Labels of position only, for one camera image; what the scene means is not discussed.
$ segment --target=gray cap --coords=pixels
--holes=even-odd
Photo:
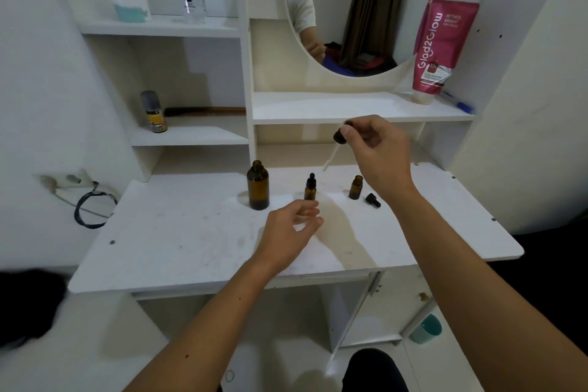
[[[143,103],[143,108],[147,112],[161,110],[161,104],[159,104],[159,98],[157,98],[157,93],[153,90],[142,91],[141,92],[141,102]]]

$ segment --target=black pants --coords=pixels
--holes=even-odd
[[[370,390],[408,392],[392,358],[378,349],[362,349],[354,353],[343,377],[342,392]]]

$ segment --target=power cord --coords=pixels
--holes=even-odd
[[[99,196],[103,196],[106,195],[107,197],[110,197],[114,204],[116,205],[118,202],[116,200],[116,197],[110,193],[107,192],[103,192],[103,191],[96,191],[96,188],[98,188],[98,182],[94,181],[94,188],[92,189],[92,191],[90,191],[89,193],[86,193],[82,196],[82,198],[79,199],[79,201],[77,202],[77,204],[74,204],[72,202],[70,202],[69,200],[67,200],[66,198],[63,198],[62,196],[57,194],[57,181],[53,178],[53,177],[49,177],[47,175],[43,175],[40,178],[40,182],[43,185],[43,187],[45,187],[52,195],[55,195],[55,197],[57,197],[58,199],[60,199],[62,202],[67,203],[68,205],[71,205],[75,208],[74,212],[73,212],[73,218],[75,219],[75,221],[77,222],[77,224],[82,225],[86,228],[89,228],[91,230],[95,230],[98,228],[101,228],[105,225],[105,223],[98,223],[98,224],[87,224],[82,220],[82,217],[80,216],[79,212],[80,211],[84,211],[86,213],[89,214],[93,214],[94,216],[98,216],[101,218],[110,218],[109,216],[104,216],[103,214],[98,214],[95,213],[94,211],[91,211],[89,209],[85,209],[82,208],[82,205],[84,204],[84,202],[89,199],[90,197],[99,197]]]

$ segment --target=blue marker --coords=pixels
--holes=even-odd
[[[441,98],[452,103],[458,109],[463,110],[465,113],[469,113],[470,115],[474,115],[474,108],[468,106],[466,103],[462,103],[459,99],[455,98],[455,96],[450,95],[446,91],[442,91],[440,95]]]

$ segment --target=hand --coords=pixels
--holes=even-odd
[[[316,217],[320,212],[318,205],[319,202],[311,200],[294,200],[271,211],[252,262],[267,269],[270,277],[288,268],[323,224],[323,218]],[[294,225],[304,222],[304,229],[294,229]]]
[[[306,51],[311,54],[311,56],[316,59],[319,64],[323,63],[325,59],[325,54],[327,51],[327,47],[318,43],[318,42],[311,42],[310,44],[305,46]]]
[[[410,176],[410,142],[404,132],[378,115],[352,118],[341,133],[353,149],[364,179],[388,204],[417,193]]]

